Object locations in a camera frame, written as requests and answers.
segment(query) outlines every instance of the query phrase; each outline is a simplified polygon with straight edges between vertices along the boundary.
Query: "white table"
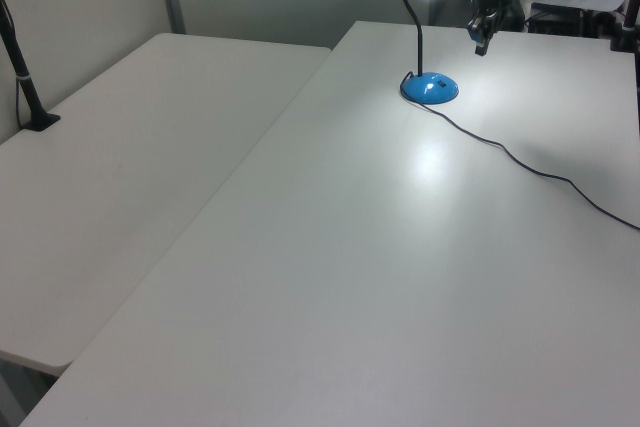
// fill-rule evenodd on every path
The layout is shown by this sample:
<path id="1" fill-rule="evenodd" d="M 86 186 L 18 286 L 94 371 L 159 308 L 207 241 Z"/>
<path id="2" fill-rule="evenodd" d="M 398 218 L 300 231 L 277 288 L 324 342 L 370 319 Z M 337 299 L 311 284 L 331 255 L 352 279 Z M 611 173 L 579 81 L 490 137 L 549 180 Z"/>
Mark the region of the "white table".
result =
<path id="1" fill-rule="evenodd" d="M 425 40 L 442 110 L 640 222 L 630 56 Z M 24 427 L 636 427 L 640 234 L 402 101 L 414 49 L 356 24 Z"/>
<path id="2" fill-rule="evenodd" d="M 0 147 L 0 358 L 59 374 L 328 55 L 160 35 Z"/>

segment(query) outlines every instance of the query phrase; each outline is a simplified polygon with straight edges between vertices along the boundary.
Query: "black cable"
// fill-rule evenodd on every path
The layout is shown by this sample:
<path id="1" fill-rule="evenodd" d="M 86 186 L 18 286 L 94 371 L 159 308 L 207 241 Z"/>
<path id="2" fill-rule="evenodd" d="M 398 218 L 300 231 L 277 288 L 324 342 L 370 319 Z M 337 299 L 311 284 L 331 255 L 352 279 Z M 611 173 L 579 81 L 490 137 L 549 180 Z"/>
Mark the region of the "black cable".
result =
<path id="1" fill-rule="evenodd" d="M 18 129 L 24 129 L 20 121 L 20 81 L 16 79 L 16 120 L 18 121 Z"/>
<path id="2" fill-rule="evenodd" d="M 569 185 L 571 185 L 571 187 L 573 187 L 576 192 L 578 192 L 587 202 L 589 202 L 591 204 L 592 207 L 594 207 L 596 210 L 600 211 L 601 213 L 603 213 L 604 215 L 611 217 L 612 219 L 620 222 L 621 224 L 626 225 L 627 227 L 630 227 L 631 229 L 640 231 L 640 227 L 637 225 L 634 225 L 630 222 L 627 222 L 626 220 L 622 220 L 620 217 L 615 216 L 614 214 L 612 214 L 611 212 L 606 211 L 605 209 L 603 209 L 602 207 L 600 207 L 598 204 L 596 204 L 593 200 L 591 200 L 589 197 L 587 197 L 587 195 L 582 192 L 577 186 L 576 184 L 573 183 L 572 180 L 567 179 L 565 177 L 560 177 L 559 175 L 553 175 L 553 174 L 547 174 L 545 172 L 540 172 L 539 170 L 534 169 L 533 167 L 529 167 L 527 164 L 525 164 L 524 162 L 520 161 L 518 158 L 516 158 L 510 151 L 509 149 L 507 149 L 503 144 L 501 144 L 500 142 L 496 142 L 495 140 L 489 140 L 489 139 L 485 139 L 484 137 L 480 137 L 479 135 L 474 134 L 473 132 L 470 132 L 462 127 L 460 127 L 458 124 L 456 124 L 453 120 L 451 120 L 449 117 L 447 117 L 445 114 L 443 114 L 442 112 L 438 112 L 437 110 L 433 110 L 432 108 L 430 108 L 429 106 L 425 105 L 425 104 L 419 104 L 417 102 L 412 101 L 409 96 L 407 95 L 407 93 L 404 91 L 404 89 L 402 88 L 402 84 L 404 83 L 405 80 L 407 80 L 407 77 L 405 77 L 402 81 L 402 83 L 400 84 L 400 95 L 402 95 L 402 97 L 409 103 L 411 103 L 412 105 L 418 105 L 420 106 L 422 109 L 426 110 L 427 112 L 430 112 L 432 114 L 435 114 L 439 117 L 442 117 L 444 120 L 446 120 L 449 124 L 451 124 L 453 127 L 455 127 L 457 130 L 459 130 L 460 132 L 462 132 L 463 134 L 468 135 L 469 137 L 478 140 L 480 142 L 483 142 L 485 144 L 489 144 L 489 145 L 493 145 L 494 147 L 498 147 L 500 149 L 502 149 L 510 158 L 511 160 L 513 160 L 516 164 L 518 164 L 520 167 L 528 170 L 529 172 L 532 172 L 536 175 L 539 175 L 540 177 L 546 177 L 548 179 L 555 179 L 555 180 L 560 180 L 562 182 L 566 182 Z"/>
<path id="3" fill-rule="evenodd" d="M 13 17 L 11 16 L 11 11 L 9 10 L 9 6 L 5 0 L 0 0 L 0 4 L 2 5 L 2 9 L 7 14 L 7 18 L 9 19 L 9 23 L 11 24 L 11 30 L 13 30 L 13 35 L 16 34 L 16 26 L 13 23 Z"/>

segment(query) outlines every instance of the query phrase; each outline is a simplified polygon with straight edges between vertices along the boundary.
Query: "blue lamp base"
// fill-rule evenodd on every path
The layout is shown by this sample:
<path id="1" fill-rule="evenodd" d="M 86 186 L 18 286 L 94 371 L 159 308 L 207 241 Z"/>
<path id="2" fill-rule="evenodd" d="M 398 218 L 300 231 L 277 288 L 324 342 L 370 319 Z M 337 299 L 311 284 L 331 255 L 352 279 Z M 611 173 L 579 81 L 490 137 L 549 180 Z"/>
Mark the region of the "blue lamp base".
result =
<path id="1" fill-rule="evenodd" d="M 412 75 L 402 83 L 403 92 L 409 100 L 417 104 L 444 104 L 458 96 L 458 84 L 446 75 L 425 72 L 421 76 Z"/>

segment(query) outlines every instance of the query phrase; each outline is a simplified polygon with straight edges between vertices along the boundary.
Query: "black pole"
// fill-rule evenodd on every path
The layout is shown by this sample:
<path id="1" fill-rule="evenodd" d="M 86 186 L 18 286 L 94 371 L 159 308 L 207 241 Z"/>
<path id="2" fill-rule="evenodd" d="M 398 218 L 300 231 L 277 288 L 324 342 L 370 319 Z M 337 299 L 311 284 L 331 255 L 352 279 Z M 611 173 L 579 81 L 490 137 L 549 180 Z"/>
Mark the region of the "black pole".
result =
<path id="1" fill-rule="evenodd" d="M 416 23 L 416 27 L 418 28 L 418 77 L 422 77 L 422 25 L 420 25 L 420 19 L 416 15 L 415 11 L 411 8 L 411 4 L 409 4 L 409 0 L 402 0 L 404 2 L 404 6 L 411 14 L 411 18 Z"/>
<path id="2" fill-rule="evenodd" d="M 20 51 L 20 46 L 16 39 L 16 32 L 9 14 L 9 8 L 5 0 L 0 0 L 0 35 L 2 36 L 2 41 L 13 64 L 13 69 L 16 72 L 16 79 L 20 83 L 20 87 L 22 87 L 24 96 L 29 104 L 29 109 L 31 110 L 31 122 L 27 123 L 24 128 L 42 132 L 60 120 L 60 116 L 49 114 L 40 103 L 36 87 L 33 85 L 31 74 L 29 73 L 29 69 L 27 69 L 27 64 Z"/>

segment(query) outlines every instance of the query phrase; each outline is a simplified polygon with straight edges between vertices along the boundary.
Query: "table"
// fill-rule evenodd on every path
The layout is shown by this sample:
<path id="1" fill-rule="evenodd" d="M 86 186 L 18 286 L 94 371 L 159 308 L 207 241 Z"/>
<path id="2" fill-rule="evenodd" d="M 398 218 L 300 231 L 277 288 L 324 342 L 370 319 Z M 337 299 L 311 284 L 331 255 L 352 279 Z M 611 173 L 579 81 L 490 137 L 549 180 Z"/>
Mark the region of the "table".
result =
<path id="1" fill-rule="evenodd" d="M 414 29 L 352 28 L 24 427 L 637 425 L 639 234 L 401 100 Z M 631 56 L 425 41 L 443 111 L 640 222 Z"/>
<path id="2" fill-rule="evenodd" d="M 59 375 L 327 49 L 160 35 L 0 147 L 0 358 Z"/>

